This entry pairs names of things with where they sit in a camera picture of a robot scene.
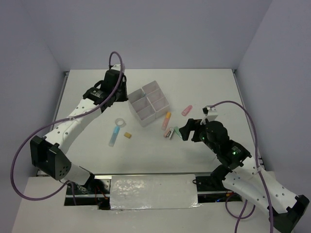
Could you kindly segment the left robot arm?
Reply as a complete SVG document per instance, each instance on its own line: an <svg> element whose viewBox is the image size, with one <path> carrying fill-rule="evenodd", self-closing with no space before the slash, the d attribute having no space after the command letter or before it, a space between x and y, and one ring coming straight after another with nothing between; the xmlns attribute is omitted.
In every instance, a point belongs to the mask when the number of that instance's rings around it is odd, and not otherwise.
<svg viewBox="0 0 311 233"><path fill-rule="evenodd" d="M88 89L68 120L60 123L44 137L34 136L30 141L32 164L53 179L75 183L85 194L103 183L66 156L70 146L83 130L115 102L127 101L126 76L120 66L112 66L104 79Z"/></svg>

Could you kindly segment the tan eraser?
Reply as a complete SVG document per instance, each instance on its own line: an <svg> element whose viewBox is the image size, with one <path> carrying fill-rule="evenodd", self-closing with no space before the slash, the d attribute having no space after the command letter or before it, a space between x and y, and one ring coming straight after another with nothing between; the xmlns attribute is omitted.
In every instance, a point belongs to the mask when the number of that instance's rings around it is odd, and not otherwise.
<svg viewBox="0 0 311 233"><path fill-rule="evenodd" d="M130 133L128 133L128 132L125 132L125 133L124 133L124 136L125 136L126 138L131 138L132 135L131 135Z"/></svg>

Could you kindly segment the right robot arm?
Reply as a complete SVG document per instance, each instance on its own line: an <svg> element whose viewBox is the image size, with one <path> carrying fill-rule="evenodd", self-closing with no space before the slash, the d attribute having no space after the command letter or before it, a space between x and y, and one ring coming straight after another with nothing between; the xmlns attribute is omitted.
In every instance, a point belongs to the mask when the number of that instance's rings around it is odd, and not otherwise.
<svg viewBox="0 0 311 233"><path fill-rule="evenodd" d="M227 129L218 121L203 124L190 118L179 129L187 141L203 142L220 161L212 172L211 184L217 190L234 191L256 205L265 214L273 214L273 226L281 233L290 233L304 215L309 199L297 195L280 184L261 166L256 166L253 155L241 144L229 138Z"/></svg>

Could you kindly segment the pink mini stapler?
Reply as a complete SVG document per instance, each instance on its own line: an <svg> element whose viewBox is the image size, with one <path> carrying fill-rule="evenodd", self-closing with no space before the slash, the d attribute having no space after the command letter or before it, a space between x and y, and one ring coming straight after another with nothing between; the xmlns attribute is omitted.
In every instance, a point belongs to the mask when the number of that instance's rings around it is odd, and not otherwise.
<svg viewBox="0 0 311 233"><path fill-rule="evenodd" d="M171 140L173 133L174 133L174 127L170 127L170 128L167 129L167 131L164 133L164 137L165 137L165 138L168 138L169 140Z"/></svg>

